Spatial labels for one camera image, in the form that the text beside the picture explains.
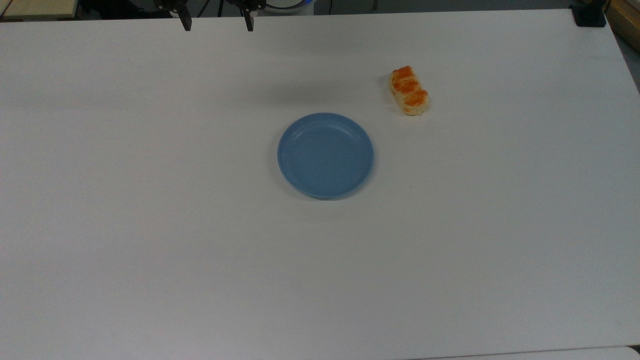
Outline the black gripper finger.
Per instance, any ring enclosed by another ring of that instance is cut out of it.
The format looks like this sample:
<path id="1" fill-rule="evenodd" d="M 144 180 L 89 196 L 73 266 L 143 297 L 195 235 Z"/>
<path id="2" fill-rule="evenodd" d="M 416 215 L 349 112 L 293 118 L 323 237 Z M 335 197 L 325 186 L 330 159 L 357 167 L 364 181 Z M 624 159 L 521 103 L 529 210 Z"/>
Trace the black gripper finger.
<path id="1" fill-rule="evenodd" d="M 225 2 L 240 10 L 249 32 L 254 31 L 254 18 L 258 16 L 258 11 L 266 7 L 266 0 L 226 0 Z"/>
<path id="2" fill-rule="evenodd" d="M 188 9 L 188 0 L 154 0 L 154 7 L 160 14 L 180 19 L 183 29 L 192 29 L 192 16 Z"/>

